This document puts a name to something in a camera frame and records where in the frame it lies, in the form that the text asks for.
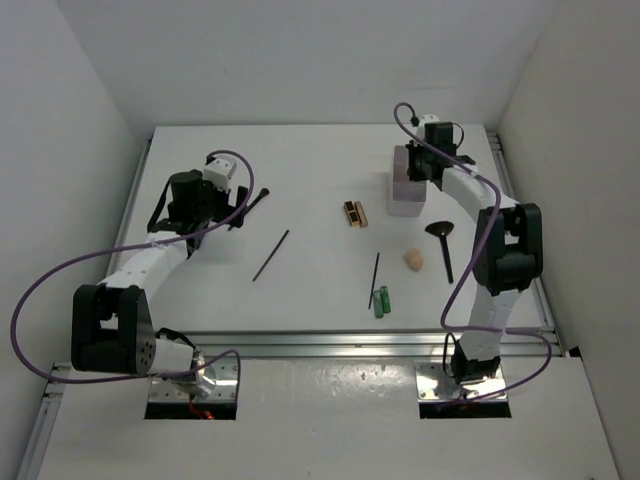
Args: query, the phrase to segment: white table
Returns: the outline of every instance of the white table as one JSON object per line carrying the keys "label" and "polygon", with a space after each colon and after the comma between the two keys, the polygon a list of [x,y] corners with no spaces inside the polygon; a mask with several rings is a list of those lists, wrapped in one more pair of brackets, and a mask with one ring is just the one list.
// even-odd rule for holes
{"label": "white table", "polygon": [[[497,181],[484,129],[465,129],[462,153]],[[293,350],[281,345],[276,351],[298,358],[245,360],[234,422],[143,420],[146,381],[67,386],[48,444],[44,441],[39,480],[617,479],[579,359],[555,357],[541,377],[512,392],[510,419],[419,419],[412,359],[399,358],[416,354],[379,344],[393,343],[399,330],[437,337],[433,332],[451,286],[439,243],[424,227],[441,219],[456,224],[449,242],[456,277],[469,257],[475,227],[435,188],[429,189],[420,218],[386,214],[391,151],[405,140],[396,127],[382,125],[158,128],[125,222],[125,243],[144,240],[169,175],[201,167],[213,149],[245,154],[256,172],[256,188],[272,193],[242,229],[209,235],[166,281],[151,303],[155,327],[199,332],[192,335],[199,344],[216,332],[235,332],[220,334],[233,339],[226,343],[216,337],[209,352],[240,341],[248,357],[269,355],[247,354],[258,351],[247,343],[287,337],[298,342],[297,353],[283,354]],[[240,169],[236,184],[246,179]],[[368,228],[347,226],[345,200],[362,201]],[[285,229],[291,233],[281,251],[252,283]],[[403,262],[410,247],[423,251],[420,273]],[[382,320],[365,303],[378,251],[379,284],[388,285],[392,301],[392,313]],[[474,289],[472,284],[464,289],[452,323],[468,320]],[[510,325],[546,325],[534,290],[522,296]],[[338,331],[356,332],[348,337],[351,349],[338,345],[326,355],[300,353],[312,348],[300,343],[324,345],[330,335],[339,338]],[[408,334],[402,335],[406,342]],[[367,338],[378,348],[367,349]],[[329,351],[326,345],[313,348]],[[357,350],[369,353],[354,354]],[[507,383],[542,361],[518,351],[524,350],[503,356]],[[325,358],[300,358],[305,356]],[[353,358],[367,356],[386,358]]]}
{"label": "white table", "polygon": [[[484,128],[465,125],[460,153],[474,158],[499,183]],[[449,248],[459,278],[473,245],[475,223],[450,197],[429,186],[419,218],[386,213],[393,146],[406,136],[392,125],[160,127],[136,196],[125,244],[144,241],[146,225],[167,178],[202,168],[206,155],[225,148],[251,162],[256,193],[271,194],[241,229],[209,234],[153,298],[156,328],[182,331],[365,331],[439,328],[449,297],[438,239],[425,226],[450,220]],[[247,185],[242,165],[234,185]],[[343,203],[360,200],[368,228],[348,226]],[[251,279],[285,230],[291,233],[260,278]],[[422,250],[424,268],[412,272],[403,257]],[[380,252],[377,285],[389,287],[392,313],[382,320],[367,310],[371,277]],[[466,324],[475,282],[463,289],[449,323]],[[510,326],[543,326],[533,290],[518,301]]]}

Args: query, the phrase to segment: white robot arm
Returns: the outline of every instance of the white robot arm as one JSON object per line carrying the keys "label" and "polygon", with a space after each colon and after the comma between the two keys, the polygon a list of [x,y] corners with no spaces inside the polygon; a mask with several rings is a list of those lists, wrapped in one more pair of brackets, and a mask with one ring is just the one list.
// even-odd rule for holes
{"label": "white robot arm", "polygon": [[[456,157],[453,124],[434,122],[425,116],[414,125],[418,138],[424,138],[426,143]],[[496,204],[493,190],[473,174],[452,166],[421,145],[411,142],[406,147],[409,152],[409,178],[413,181],[429,180],[454,198],[476,221],[477,245]],[[466,156],[456,158],[472,173],[477,172],[472,159]],[[507,243],[507,237],[514,241]],[[519,204],[502,195],[500,214],[473,269],[478,282],[468,324],[473,328],[466,330],[456,342],[451,361],[457,383],[478,381],[496,372],[500,365],[500,340],[511,310],[521,292],[529,288],[531,281],[541,273],[540,209],[535,204]]]}
{"label": "white robot arm", "polygon": [[[98,285],[82,285],[73,298],[71,361],[76,370],[147,375],[190,370],[200,360],[195,346],[167,329],[156,332],[148,302],[162,282],[200,247],[210,222],[220,222],[236,209],[229,205],[234,160],[207,158],[202,171],[172,175],[147,225],[147,243]],[[167,191],[168,218],[159,220]],[[238,187],[236,205],[247,195]],[[246,207],[231,225],[241,227]],[[192,238],[170,244],[176,236]]]}

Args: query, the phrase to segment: battery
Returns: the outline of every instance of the battery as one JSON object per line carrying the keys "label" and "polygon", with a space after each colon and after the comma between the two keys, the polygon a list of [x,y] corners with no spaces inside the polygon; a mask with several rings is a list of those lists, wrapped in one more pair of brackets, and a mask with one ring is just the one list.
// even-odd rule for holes
{"label": "battery", "polygon": [[384,310],[382,308],[382,296],[380,290],[373,292],[373,312],[376,314],[376,318],[384,317]]}
{"label": "battery", "polygon": [[389,301],[389,289],[385,286],[380,287],[380,299],[382,300],[382,311],[391,313],[391,302]]}

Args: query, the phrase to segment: small brown box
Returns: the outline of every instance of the small brown box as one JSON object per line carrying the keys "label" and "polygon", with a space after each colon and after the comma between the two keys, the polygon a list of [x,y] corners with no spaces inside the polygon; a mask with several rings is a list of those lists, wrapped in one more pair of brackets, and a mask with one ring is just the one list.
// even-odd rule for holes
{"label": "small brown box", "polygon": [[344,211],[347,212],[347,219],[352,227],[360,225],[360,219],[356,212],[356,207],[353,206],[353,202],[344,202]]}
{"label": "small brown box", "polygon": [[360,219],[360,228],[369,226],[369,221],[367,220],[367,216],[364,214],[364,208],[362,207],[362,204],[359,201],[356,202],[356,213],[358,214],[358,218]]}

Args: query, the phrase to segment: purple cable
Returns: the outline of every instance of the purple cable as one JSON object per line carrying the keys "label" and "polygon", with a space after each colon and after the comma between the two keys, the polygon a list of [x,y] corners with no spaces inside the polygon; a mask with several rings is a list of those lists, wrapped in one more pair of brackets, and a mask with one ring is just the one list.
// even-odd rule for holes
{"label": "purple cable", "polygon": [[239,389],[240,389],[240,355],[236,350],[227,350],[226,352],[223,352],[220,355],[218,355],[218,356],[216,356],[216,357],[214,357],[214,358],[212,358],[210,360],[207,360],[202,365],[198,365],[198,366],[192,368],[191,370],[187,370],[185,372],[167,372],[167,373],[162,373],[162,374],[159,374],[159,375],[122,375],[122,376],[109,377],[109,378],[88,378],[88,379],[78,380],[78,379],[68,379],[68,378],[64,378],[64,377],[56,377],[54,375],[51,375],[48,372],[40,370],[38,367],[36,367],[35,365],[33,365],[29,361],[29,359],[22,352],[22,349],[20,348],[20,345],[18,344],[18,333],[17,333],[17,330],[18,330],[18,317],[20,315],[20,311],[22,310],[22,307],[26,303],[26,301],[29,298],[29,296],[34,292],[34,290],[36,288],[38,288],[45,280],[47,280],[49,277],[51,277],[55,273],[58,273],[59,271],[64,270],[65,268],[70,267],[71,265],[75,265],[76,263],[80,263],[80,262],[83,262],[85,260],[89,260],[89,259],[96,258],[96,257],[101,257],[103,255],[112,255],[114,253],[127,252],[127,251],[130,251],[130,250],[143,250],[145,248],[154,247],[155,245],[170,245],[172,243],[181,242],[183,240],[189,240],[190,238],[200,237],[200,236],[202,236],[202,235],[204,235],[206,233],[213,232],[214,230],[217,230],[218,228],[221,228],[223,225],[228,224],[229,222],[231,222],[231,220],[233,220],[238,215],[240,215],[242,210],[247,206],[247,202],[249,201],[249,198],[251,197],[251,194],[253,193],[253,186],[254,186],[253,169],[251,168],[251,165],[249,164],[249,162],[247,161],[246,158],[244,158],[239,153],[234,152],[233,150],[216,150],[214,152],[211,152],[209,154],[209,156],[210,155],[231,155],[231,156],[234,156],[237,159],[239,159],[242,163],[244,163],[245,167],[247,168],[247,172],[249,173],[249,191],[247,192],[247,196],[242,201],[242,203],[240,205],[238,205],[238,207],[233,211],[233,213],[231,215],[229,215],[227,218],[225,218],[221,222],[216,223],[215,225],[212,225],[211,227],[209,227],[209,228],[207,228],[205,230],[202,230],[202,231],[199,231],[199,232],[195,232],[195,233],[191,233],[189,235],[184,235],[184,236],[181,236],[181,237],[174,237],[174,238],[169,238],[169,239],[166,239],[166,240],[160,240],[160,241],[154,242],[153,244],[152,243],[139,243],[137,245],[126,245],[126,246],[123,246],[123,247],[107,248],[105,250],[99,250],[97,252],[87,253],[85,255],[81,255],[79,257],[72,258],[71,260],[67,260],[64,263],[61,263],[60,265],[52,268],[51,270],[46,272],[44,275],[42,275],[40,278],[38,278],[27,289],[27,291],[24,292],[22,297],[20,297],[20,300],[18,301],[18,304],[16,305],[16,308],[13,311],[13,315],[11,316],[11,326],[10,326],[11,347],[13,348],[13,351],[15,352],[16,356],[18,357],[18,360],[20,360],[20,362],[22,362],[22,364],[25,367],[27,367],[31,372],[35,373],[39,377],[42,377],[45,380],[48,380],[50,382],[68,383],[68,384],[72,384],[72,385],[83,385],[83,384],[89,384],[89,383],[119,382],[121,380],[135,380],[135,379],[139,379],[139,378],[148,378],[148,377],[161,377],[161,378],[184,377],[184,376],[187,376],[187,375],[192,375],[193,373],[197,372],[198,370],[201,370],[203,368],[208,367],[209,365],[211,365],[212,363],[218,361],[222,357],[226,357],[229,354],[233,354],[233,355],[236,356],[236,358],[238,360],[238,383],[236,385],[236,403],[237,403],[237,401],[238,401],[238,393],[239,393]]}
{"label": "purple cable", "polygon": [[[423,147],[425,147],[427,150],[431,151],[432,153],[435,153],[439,157],[442,157],[443,159],[447,160],[452,165],[455,165],[456,167],[459,167],[462,171],[468,173],[469,175],[474,175],[475,178],[477,178],[479,181],[481,181],[487,187],[489,187],[491,190],[493,190],[493,192],[494,192],[494,194],[496,196],[496,204],[494,205],[493,209],[491,210],[491,215],[489,216],[489,222],[487,223],[486,228],[484,229],[484,231],[482,232],[482,235],[480,236],[478,244],[477,244],[476,248],[474,249],[473,254],[471,255],[471,260],[469,260],[469,264],[464,269],[464,272],[460,276],[460,280],[458,280],[458,283],[454,287],[453,292],[451,293],[451,296],[447,300],[447,303],[446,303],[444,309],[442,310],[442,315],[440,316],[440,326],[442,328],[444,328],[446,331],[451,332],[451,333],[456,333],[456,332],[457,333],[463,333],[463,332],[468,332],[468,331],[477,331],[477,332],[489,332],[489,333],[500,333],[501,334],[502,330],[500,330],[499,328],[477,327],[477,326],[471,326],[471,325],[467,325],[467,326],[463,326],[463,327],[447,325],[447,315],[449,314],[449,311],[451,310],[451,307],[453,306],[453,303],[455,302],[456,298],[458,298],[458,295],[460,294],[460,291],[462,290],[463,285],[465,284],[465,282],[469,278],[469,275],[471,275],[471,272],[473,271],[473,267],[478,262],[478,259],[480,258],[480,255],[482,254],[482,250],[484,249],[484,246],[487,243],[487,239],[489,238],[489,235],[491,234],[491,230],[493,229],[493,225],[496,223],[496,219],[498,217],[498,214],[500,213],[500,202],[502,200],[502,193],[500,192],[500,189],[491,180],[489,180],[488,178],[486,178],[486,177],[484,177],[482,175],[479,175],[479,174],[475,173],[473,170],[471,170],[469,167],[467,167],[460,160],[452,157],[451,155],[447,155],[442,150],[434,147],[433,145],[428,144],[427,142],[425,142],[424,140],[419,138],[417,135],[415,135],[413,132],[411,132],[407,127],[405,127],[404,124],[402,123],[402,121],[400,120],[400,117],[398,116],[398,110],[401,107],[408,108],[411,111],[412,117],[417,118],[417,116],[416,116],[415,109],[413,108],[413,106],[410,103],[400,102],[393,108],[393,118],[396,121],[396,123],[398,124],[398,126],[400,127],[400,129],[404,133],[406,133],[415,142],[417,142],[420,145],[422,145]],[[526,329],[526,328],[507,328],[507,329],[505,329],[505,333],[508,334],[508,335],[521,335],[521,336],[525,336],[525,337],[534,337],[534,338],[537,338],[539,340],[542,340],[542,342],[547,347],[547,357],[546,357],[544,363],[542,364],[542,366],[538,370],[536,370],[534,373],[529,375],[528,377],[525,377],[522,380],[519,380],[516,383],[503,388],[502,390],[498,390],[498,391],[495,391],[495,392],[490,392],[490,393],[487,393],[487,394],[484,394],[484,395],[480,395],[480,396],[477,396],[477,397],[474,397],[474,398],[468,399],[468,400],[467,399],[460,399],[460,400],[454,400],[452,402],[444,402],[442,405],[455,405],[455,404],[461,404],[461,403],[470,403],[470,402],[474,402],[474,401],[477,401],[477,400],[482,400],[483,398],[488,398],[488,397],[492,397],[492,396],[495,396],[495,395],[501,395],[501,394],[503,394],[503,393],[505,393],[505,392],[507,392],[509,390],[512,390],[512,389],[514,389],[516,387],[519,387],[521,385],[524,385],[525,383],[530,382],[531,380],[536,378],[538,375],[540,375],[547,368],[547,366],[551,362],[551,357],[553,355],[553,349],[552,349],[551,344],[549,343],[549,341],[543,335],[540,335],[539,333],[536,333],[535,330],[533,330],[533,329]]]}

